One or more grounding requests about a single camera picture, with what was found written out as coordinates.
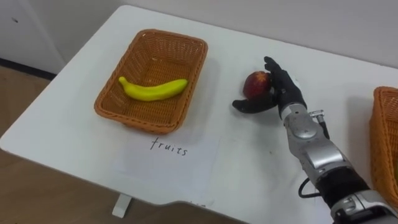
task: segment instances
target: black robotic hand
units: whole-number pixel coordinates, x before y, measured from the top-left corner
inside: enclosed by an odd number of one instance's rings
[[[242,113],[260,113],[275,106],[278,106],[280,113],[285,106],[293,103],[307,107],[300,89],[289,74],[274,59],[264,57],[264,61],[265,69],[271,73],[271,90],[248,100],[234,100],[232,106]]]

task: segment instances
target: floor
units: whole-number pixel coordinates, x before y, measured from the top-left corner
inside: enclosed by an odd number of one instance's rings
[[[0,67],[0,136],[48,84]],[[1,224],[239,223],[189,205],[138,201],[120,219],[111,215],[117,198],[116,192],[0,151]]]

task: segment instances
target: basket rim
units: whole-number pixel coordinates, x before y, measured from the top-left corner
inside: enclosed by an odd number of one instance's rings
[[[115,69],[113,70],[111,76],[107,79],[105,86],[100,91],[97,99],[95,100],[94,110],[98,115],[108,118],[108,119],[119,121],[120,123],[126,123],[126,121],[129,121],[130,123],[144,124],[145,126],[150,126],[150,127],[154,127],[154,128],[176,128],[179,126],[181,119],[185,117],[185,114],[186,114],[185,111],[188,110],[189,102],[192,99],[192,94],[193,94],[193,91],[194,91],[196,85],[191,85],[191,87],[189,89],[189,91],[191,91],[191,93],[185,98],[185,103],[182,107],[183,112],[180,113],[179,117],[174,122],[168,123],[168,124],[153,123],[153,122],[144,121],[144,120],[137,119],[137,118],[132,118],[130,116],[125,116],[125,115],[122,115],[119,113],[115,113],[115,112],[106,110],[102,107],[102,101],[104,100],[105,96],[109,93],[111,86],[114,83],[114,82],[109,82],[109,80],[114,78],[116,76],[117,71],[124,66],[124,64],[127,61],[126,60],[127,53],[131,52],[133,50],[135,43],[138,42],[144,36],[144,34],[146,34],[148,32],[153,32],[153,33],[158,33],[158,34],[167,34],[167,35],[171,35],[174,37],[184,37],[184,38],[188,38],[188,39],[191,39],[191,40],[201,43],[203,45],[203,47],[201,48],[201,53],[200,53],[201,57],[196,62],[196,64],[194,66],[192,66],[195,69],[193,69],[191,71],[191,74],[195,74],[195,79],[196,80],[198,79],[197,76],[199,76],[200,70],[201,70],[202,66],[204,65],[204,60],[206,59],[206,55],[207,55],[207,51],[208,51],[208,44],[204,40],[199,39],[197,37],[192,37],[192,36],[184,35],[184,34],[178,34],[178,33],[169,32],[169,31],[165,31],[165,30],[144,29],[144,30],[139,31],[136,34],[135,38],[129,44],[128,48],[126,49],[123,56],[121,57],[119,63],[116,65]]]

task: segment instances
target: robotic arm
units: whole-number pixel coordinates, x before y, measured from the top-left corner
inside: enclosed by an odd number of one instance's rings
[[[278,106],[289,149],[331,209],[335,224],[398,223],[398,213],[377,191],[368,187],[329,140],[323,111],[308,112],[301,91],[289,74],[272,58],[265,57],[264,61],[265,68],[271,72],[274,92],[234,101],[233,106],[243,113],[258,113]]]

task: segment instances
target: table leg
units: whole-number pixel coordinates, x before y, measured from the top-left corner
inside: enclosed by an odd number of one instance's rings
[[[120,194],[118,201],[116,202],[116,204],[113,207],[112,215],[119,217],[119,218],[123,218],[128,206],[130,204],[130,201],[131,201],[130,196]]]

